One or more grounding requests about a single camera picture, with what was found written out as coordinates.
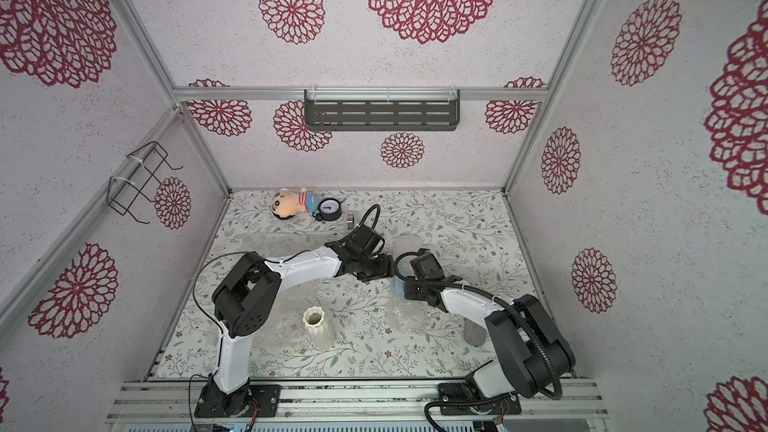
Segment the blue ribbed vase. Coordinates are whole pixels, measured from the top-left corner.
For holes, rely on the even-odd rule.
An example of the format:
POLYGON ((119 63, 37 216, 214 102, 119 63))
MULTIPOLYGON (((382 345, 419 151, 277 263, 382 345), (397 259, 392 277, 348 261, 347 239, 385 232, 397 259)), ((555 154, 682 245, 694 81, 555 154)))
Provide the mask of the blue ribbed vase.
POLYGON ((394 302, 403 302, 405 300, 404 288, 405 288, 405 282, 404 281, 402 281, 402 280, 400 280, 398 278, 395 278, 392 281, 391 299, 394 302))

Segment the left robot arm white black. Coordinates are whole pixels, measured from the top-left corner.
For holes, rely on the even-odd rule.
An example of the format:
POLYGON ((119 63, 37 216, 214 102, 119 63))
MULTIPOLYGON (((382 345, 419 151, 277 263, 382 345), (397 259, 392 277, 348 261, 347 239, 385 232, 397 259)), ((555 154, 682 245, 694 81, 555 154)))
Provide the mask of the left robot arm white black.
POLYGON ((267 321, 279 293, 301 284, 352 275, 361 282, 393 275, 394 259, 384 238, 360 225, 347 236, 288 257, 244 253, 214 290, 220 345, 213 382, 231 395, 249 383, 252 335, 267 321))

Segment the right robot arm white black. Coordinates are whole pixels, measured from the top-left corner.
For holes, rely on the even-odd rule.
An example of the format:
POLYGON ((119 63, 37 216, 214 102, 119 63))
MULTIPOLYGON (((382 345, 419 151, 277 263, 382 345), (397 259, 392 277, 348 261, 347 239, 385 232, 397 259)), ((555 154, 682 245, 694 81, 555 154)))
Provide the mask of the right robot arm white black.
POLYGON ((525 294, 509 302, 458 276, 447 276, 427 249, 398 256, 393 273, 405 283, 408 300, 425 302, 485 330, 495 358, 469 375, 482 397, 563 397, 561 377, 575 366, 575 356, 535 296, 525 294))

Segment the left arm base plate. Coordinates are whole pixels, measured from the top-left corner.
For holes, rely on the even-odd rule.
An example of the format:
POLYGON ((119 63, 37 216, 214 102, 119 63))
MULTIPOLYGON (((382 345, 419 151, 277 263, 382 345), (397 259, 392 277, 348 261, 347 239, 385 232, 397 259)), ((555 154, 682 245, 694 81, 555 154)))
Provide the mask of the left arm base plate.
POLYGON ((203 387, 194 418, 272 418, 276 416, 282 388, 273 384, 247 381, 234 392, 225 394, 209 376, 203 387))

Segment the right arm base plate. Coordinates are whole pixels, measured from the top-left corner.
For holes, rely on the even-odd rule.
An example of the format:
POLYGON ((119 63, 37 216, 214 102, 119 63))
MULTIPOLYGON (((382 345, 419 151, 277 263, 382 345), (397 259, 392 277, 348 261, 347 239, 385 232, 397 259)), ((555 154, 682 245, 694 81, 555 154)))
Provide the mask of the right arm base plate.
POLYGON ((438 399, 440 413, 444 416, 502 416, 519 415, 522 412, 516 394, 506 393, 486 398, 478 389, 465 382, 439 383, 438 399))

